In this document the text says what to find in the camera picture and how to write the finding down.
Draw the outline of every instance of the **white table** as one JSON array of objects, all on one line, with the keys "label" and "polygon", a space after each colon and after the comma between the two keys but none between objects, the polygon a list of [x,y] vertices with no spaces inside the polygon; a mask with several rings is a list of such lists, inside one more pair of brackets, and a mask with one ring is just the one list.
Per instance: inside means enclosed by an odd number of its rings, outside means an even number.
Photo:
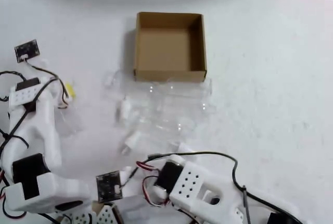
[{"label": "white table", "polygon": [[[294,203],[314,223],[333,221],[333,1],[0,0],[0,10],[1,70],[20,70],[14,46],[37,39],[52,70],[75,81],[84,130],[62,141],[63,174],[92,184],[130,164],[116,157],[124,133],[111,123],[102,80],[128,67],[136,13],[204,14],[217,113],[190,145],[236,156],[237,178],[249,190]],[[14,81],[1,77],[1,95]],[[0,104],[0,127],[7,130],[6,107]],[[119,138],[110,139],[113,132]],[[231,173],[229,161],[201,161]],[[12,223],[2,213],[0,220]],[[29,221],[47,223],[39,216],[22,222]]]}]

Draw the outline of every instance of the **perforated white plate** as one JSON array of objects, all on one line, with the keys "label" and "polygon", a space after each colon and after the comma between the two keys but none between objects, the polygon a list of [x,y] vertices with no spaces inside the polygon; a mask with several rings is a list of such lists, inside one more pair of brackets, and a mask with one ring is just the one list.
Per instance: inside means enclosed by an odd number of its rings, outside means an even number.
[{"label": "perforated white plate", "polygon": [[43,84],[38,84],[23,90],[11,92],[9,95],[10,106],[18,106],[32,102],[42,86]]}]

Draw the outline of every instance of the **open cardboard box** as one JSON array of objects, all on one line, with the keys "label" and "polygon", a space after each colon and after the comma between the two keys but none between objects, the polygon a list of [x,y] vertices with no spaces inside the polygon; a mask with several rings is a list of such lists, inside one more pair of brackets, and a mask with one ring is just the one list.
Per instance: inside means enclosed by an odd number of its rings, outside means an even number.
[{"label": "open cardboard box", "polygon": [[207,64],[203,15],[141,12],[136,23],[137,80],[204,81]]}]

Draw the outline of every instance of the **transparent plastic packaging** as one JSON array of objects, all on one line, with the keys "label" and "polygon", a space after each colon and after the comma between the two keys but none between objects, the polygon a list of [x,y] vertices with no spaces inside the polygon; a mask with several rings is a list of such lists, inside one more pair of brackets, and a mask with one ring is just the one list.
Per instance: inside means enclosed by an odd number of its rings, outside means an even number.
[{"label": "transparent plastic packaging", "polygon": [[137,82],[119,70],[110,73],[104,85],[108,98],[118,101],[117,122],[135,133],[124,141],[124,153],[142,153],[147,147],[150,153],[170,151],[216,111],[209,103],[212,81],[208,78],[203,83]]}]

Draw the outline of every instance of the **black cable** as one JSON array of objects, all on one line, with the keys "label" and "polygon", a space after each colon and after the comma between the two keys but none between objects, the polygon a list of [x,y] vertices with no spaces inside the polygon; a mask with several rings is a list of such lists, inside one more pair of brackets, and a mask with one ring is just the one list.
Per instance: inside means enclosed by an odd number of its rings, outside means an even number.
[{"label": "black cable", "polygon": [[184,215],[187,215],[189,218],[192,219],[191,223],[200,224],[192,215],[188,214],[187,212],[183,211],[182,209],[177,209],[178,212],[183,213]]},{"label": "black cable", "polygon": [[63,216],[69,219],[69,222],[72,224],[72,219],[68,215],[63,215]]},{"label": "black cable", "polygon": [[19,215],[19,216],[12,216],[9,213],[7,213],[6,209],[5,209],[5,201],[6,201],[6,196],[4,197],[4,200],[2,201],[2,212],[4,213],[4,215],[10,219],[14,219],[14,220],[18,220],[18,219],[22,219],[24,216],[27,215],[27,212],[23,212],[23,214]]},{"label": "black cable", "polygon": [[251,224],[250,210],[248,204],[248,191],[245,186],[243,186],[243,204],[246,211],[246,219],[248,221],[248,224]]},{"label": "black cable", "polygon": [[[233,179],[233,183],[234,185],[236,186],[236,188],[240,191],[240,192],[243,192],[245,190],[245,188],[241,187],[239,185],[239,183],[237,182],[236,180],[236,170],[237,170],[237,166],[238,166],[238,160],[233,158],[232,156],[230,155],[227,155],[227,154],[223,154],[223,153],[220,153],[220,152],[213,152],[213,151],[202,151],[202,152],[191,152],[191,153],[168,153],[168,154],[157,154],[157,155],[152,155],[150,156],[148,159],[146,159],[145,161],[143,161],[143,163],[147,163],[149,161],[152,161],[152,160],[156,160],[156,159],[159,159],[159,158],[163,158],[163,157],[166,157],[166,156],[170,156],[170,155],[179,155],[179,156],[184,156],[184,155],[206,155],[206,154],[209,154],[209,155],[220,155],[220,156],[224,156],[224,157],[227,157],[229,159],[231,159],[232,161],[235,162],[235,165],[233,167],[233,171],[232,171],[232,179]],[[121,188],[123,188],[127,183],[128,181],[135,175],[135,173],[137,172],[137,168],[135,168],[132,173],[130,174],[128,180],[125,182],[124,185],[121,186]],[[284,214],[286,216],[288,216],[290,219],[292,219],[293,221],[295,221],[295,223],[297,224],[303,224],[299,219],[297,219],[294,215],[290,214],[289,212],[281,209],[280,207],[278,206],[275,206],[274,204],[272,203],[269,203],[257,196],[255,196],[254,194],[251,194],[250,192],[247,191],[247,197],[250,197],[252,198],[253,200],[273,209],[274,211],[278,212],[278,213],[281,213],[281,214]]]},{"label": "black cable", "polygon": [[63,81],[59,78],[59,76],[58,76],[57,74],[55,74],[55,73],[49,71],[49,70],[42,69],[42,68],[40,68],[40,67],[37,67],[37,66],[34,66],[34,65],[28,63],[27,59],[25,59],[25,62],[26,62],[30,67],[32,67],[32,68],[34,68],[34,69],[36,69],[36,70],[39,70],[39,71],[42,71],[42,72],[45,72],[45,73],[51,74],[52,76],[57,77],[57,78],[59,79],[59,82],[60,82],[61,87],[62,87],[62,96],[61,96],[61,99],[62,99],[62,102],[63,102],[63,103],[66,105],[66,107],[67,107],[67,106],[68,106],[68,103],[65,101],[65,99],[64,99],[63,97],[64,97],[64,95],[65,95],[66,98],[68,98],[69,95],[68,95],[68,92],[67,92],[67,90],[66,90],[66,87],[65,87]]},{"label": "black cable", "polygon": [[[2,131],[2,129],[0,129],[0,134],[2,134],[2,136],[3,136],[4,139],[9,138],[9,134],[7,134],[4,131]],[[27,148],[29,148],[29,144],[27,143],[27,141],[23,137],[20,137],[18,135],[12,135],[11,138],[13,138],[13,137],[20,139],[22,142],[24,142],[24,144],[27,146]]]},{"label": "black cable", "polygon": [[[8,71],[8,70],[5,70],[5,71],[0,72],[0,76],[1,76],[2,74],[14,74],[14,75],[19,76],[20,78],[22,78],[23,81],[26,81],[26,80],[27,80],[27,79],[24,77],[24,75],[22,75],[21,73],[16,72],[16,71]],[[7,101],[9,101],[9,96],[0,97],[0,101],[1,101],[1,102],[7,102]]]},{"label": "black cable", "polygon": [[4,192],[4,189],[6,188],[7,186],[3,186],[2,189],[0,190],[0,197],[2,196],[2,193]]},{"label": "black cable", "polygon": [[41,93],[46,89],[46,87],[54,82],[59,80],[59,78],[52,78],[50,79],[47,83],[44,84],[44,86],[38,91],[38,93],[36,94],[35,98],[33,99],[31,106],[29,108],[27,108],[23,114],[23,116],[19,119],[19,121],[17,122],[17,124],[13,127],[13,129],[11,130],[11,132],[8,135],[8,138],[5,139],[5,141],[1,144],[0,146],[0,158],[1,155],[4,151],[5,146],[7,145],[7,143],[10,141],[10,139],[14,136],[15,131],[20,127],[20,125],[22,124],[22,122],[24,121],[24,119],[27,117],[28,113],[30,112],[30,110],[32,109],[32,107],[34,106],[34,103],[38,100],[39,96],[41,95]]},{"label": "black cable", "polygon": [[19,76],[20,78],[22,78],[23,81],[26,81],[27,79],[24,77],[24,75],[22,75],[20,72],[16,72],[16,71],[9,71],[9,70],[5,70],[0,72],[0,76],[2,74],[14,74],[16,76]]},{"label": "black cable", "polygon": [[49,221],[51,221],[54,224],[60,224],[60,222],[58,222],[56,219],[52,218],[50,215],[47,214],[38,214],[40,216],[43,216],[44,218],[48,219]]},{"label": "black cable", "polygon": [[2,175],[2,180],[4,181],[4,184],[5,184],[6,186],[9,186],[9,182],[8,182],[7,178],[5,177],[5,172],[4,172],[4,174]]}]

